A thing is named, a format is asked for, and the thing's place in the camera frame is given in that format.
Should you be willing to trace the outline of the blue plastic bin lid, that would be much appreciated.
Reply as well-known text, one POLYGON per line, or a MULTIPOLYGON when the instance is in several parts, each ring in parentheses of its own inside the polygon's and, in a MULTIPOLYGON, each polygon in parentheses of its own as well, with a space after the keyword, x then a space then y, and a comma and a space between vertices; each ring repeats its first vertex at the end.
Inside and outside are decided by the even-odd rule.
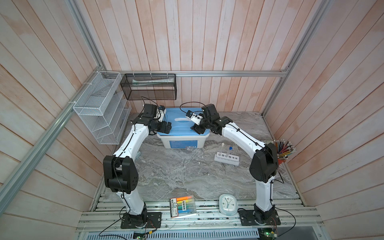
POLYGON ((194 122, 186 117, 179 108, 167 108, 165 111, 164 121, 172 124, 172 128, 169 134, 157 133, 158 137, 182 137, 182 138, 197 138, 197 137, 208 137, 210 130, 205 130, 203 134, 198 134, 192 127, 194 122))

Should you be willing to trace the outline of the blue capped test tube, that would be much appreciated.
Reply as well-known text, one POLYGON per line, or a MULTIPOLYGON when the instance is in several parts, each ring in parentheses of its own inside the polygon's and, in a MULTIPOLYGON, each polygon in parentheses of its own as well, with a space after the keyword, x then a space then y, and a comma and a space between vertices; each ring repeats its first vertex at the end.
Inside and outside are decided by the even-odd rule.
POLYGON ((227 151, 226 157, 229 157, 232 153, 233 147, 229 147, 229 150, 227 151))

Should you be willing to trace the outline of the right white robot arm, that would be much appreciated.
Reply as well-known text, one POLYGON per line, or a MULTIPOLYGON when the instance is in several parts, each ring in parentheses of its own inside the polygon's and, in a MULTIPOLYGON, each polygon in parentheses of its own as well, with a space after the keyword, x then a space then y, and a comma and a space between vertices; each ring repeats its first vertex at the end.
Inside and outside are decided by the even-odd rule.
POLYGON ((278 171, 277 148, 273 143, 265 144, 238 127, 233 120, 221 117, 215 105, 208 104, 202 107, 201 114, 187 111, 186 117, 194 125, 191 127, 198 134, 205 130, 221 135, 243 149, 252 159, 249 171, 256 180, 256 202, 254 204, 254 218, 259 225, 267 224, 267 220, 273 215, 275 205, 273 203, 273 184, 278 171))

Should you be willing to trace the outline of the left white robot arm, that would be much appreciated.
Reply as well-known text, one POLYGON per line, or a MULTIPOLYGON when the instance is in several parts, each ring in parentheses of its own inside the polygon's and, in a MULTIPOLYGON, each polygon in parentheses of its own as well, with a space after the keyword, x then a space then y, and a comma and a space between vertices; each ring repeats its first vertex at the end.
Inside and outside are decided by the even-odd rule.
POLYGON ((147 223, 147 207, 136 190, 139 173, 135 159, 144 140, 150 133, 166 133, 172 124, 164 120, 164 106, 144 104, 143 111, 132 121, 132 128, 121 147, 103 160, 105 186, 116 193, 126 207, 123 220, 136 228, 147 223))

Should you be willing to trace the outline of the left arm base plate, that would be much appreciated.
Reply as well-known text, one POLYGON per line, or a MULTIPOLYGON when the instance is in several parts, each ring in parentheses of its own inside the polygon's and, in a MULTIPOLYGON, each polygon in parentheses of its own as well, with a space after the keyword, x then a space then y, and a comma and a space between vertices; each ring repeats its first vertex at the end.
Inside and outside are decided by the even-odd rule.
POLYGON ((125 213, 122 218, 121 229, 155 228, 161 227, 162 213, 149 212, 141 215, 125 213))

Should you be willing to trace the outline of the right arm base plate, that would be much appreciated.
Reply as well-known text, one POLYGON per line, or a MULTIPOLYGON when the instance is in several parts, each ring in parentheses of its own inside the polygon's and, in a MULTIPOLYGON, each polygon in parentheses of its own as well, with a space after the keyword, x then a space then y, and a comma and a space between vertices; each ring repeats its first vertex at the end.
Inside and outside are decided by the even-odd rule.
POLYGON ((272 208, 267 212, 259 210, 238 209, 242 226, 279 226, 281 225, 280 217, 276 209, 272 208))

